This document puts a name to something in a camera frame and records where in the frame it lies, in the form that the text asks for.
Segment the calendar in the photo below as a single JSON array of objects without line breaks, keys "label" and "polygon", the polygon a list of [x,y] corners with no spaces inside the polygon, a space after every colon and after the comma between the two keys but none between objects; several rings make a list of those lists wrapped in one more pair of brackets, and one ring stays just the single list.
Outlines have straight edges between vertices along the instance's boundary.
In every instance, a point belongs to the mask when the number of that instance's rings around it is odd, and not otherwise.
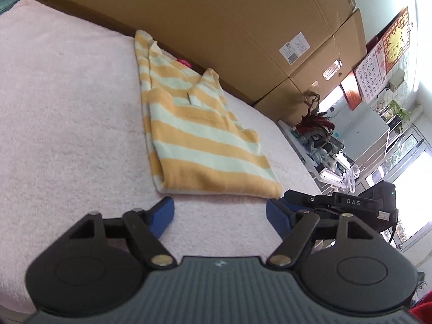
[{"label": "calendar", "polygon": [[357,82],[366,103],[371,102],[384,88],[386,74],[382,41],[369,52],[355,70]]}]

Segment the poster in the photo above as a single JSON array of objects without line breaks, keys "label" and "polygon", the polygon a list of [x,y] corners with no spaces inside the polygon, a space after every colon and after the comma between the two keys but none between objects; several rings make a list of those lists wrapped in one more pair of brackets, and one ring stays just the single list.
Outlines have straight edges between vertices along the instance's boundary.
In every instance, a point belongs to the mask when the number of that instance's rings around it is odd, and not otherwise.
[{"label": "poster", "polygon": [[371,102],[384,88],[386,63],[382,41],[378,42],[355,70],[363,99]]},{"label": "poster", "polygon": [[381,38],[385,53],[386,74],[410,47],[410,19],[408,7],[403,9]]}]

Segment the metal rivet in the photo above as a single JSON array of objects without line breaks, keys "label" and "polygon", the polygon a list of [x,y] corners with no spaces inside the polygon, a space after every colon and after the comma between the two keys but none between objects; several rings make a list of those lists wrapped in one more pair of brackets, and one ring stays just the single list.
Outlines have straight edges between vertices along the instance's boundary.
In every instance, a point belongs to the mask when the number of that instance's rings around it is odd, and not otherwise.
[{"label": "metal rivet", "polygon": [[277,254],[276,256],[270,258],[270,263],[274,264],[275,266],[287,266],[291,262],[291,258],[283,254]]},{"label": "metal rivet", "polygon": [[167,254],[158,254],[152,258],[152,263],[156,266],[169,266],[174,262],[171,256]]}]

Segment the window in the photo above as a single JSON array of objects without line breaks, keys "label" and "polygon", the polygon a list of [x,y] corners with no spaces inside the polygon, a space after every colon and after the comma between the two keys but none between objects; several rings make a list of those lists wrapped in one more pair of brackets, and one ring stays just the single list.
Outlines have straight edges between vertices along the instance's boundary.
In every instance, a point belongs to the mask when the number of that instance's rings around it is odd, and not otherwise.
[{"label": "window", "polygon": [[402,242],[432,221],[429,190],[432,157],[427,151],[393,182],[396,186],[396,208],[399,210],[397,234]]},{"label": "window", "polygon": [[366,178],[367,183],[370,187],[378,183],[384,175],[390,172],[396,165],[410,152],[415,145],[418,144],[418,140],[414,135],[410,135],[403,144],[393,154],[384,161],[371,175]]},{"label": "window", "polygon": [[340,98],[343,97],[342,88],[335,87],[332,92],[323,101],[320,102],[320,112],[327,112]]}]

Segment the red cloth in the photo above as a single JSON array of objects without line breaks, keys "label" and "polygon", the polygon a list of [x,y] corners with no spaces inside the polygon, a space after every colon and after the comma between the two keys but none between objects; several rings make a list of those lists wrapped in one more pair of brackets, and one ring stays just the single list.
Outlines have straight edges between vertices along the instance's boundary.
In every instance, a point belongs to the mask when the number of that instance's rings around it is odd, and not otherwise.
[{"label": "red cloth", "polygon": [[186,61],[185,59],[177,58],[177,62],[180,62],[183,66],[186,66],[190,69],[192,69],[192,65]]},{"label": "red cloth", "polygon": [[425,295],[410,309],[410,313],[423,323],[432,324],[432,291]]}]

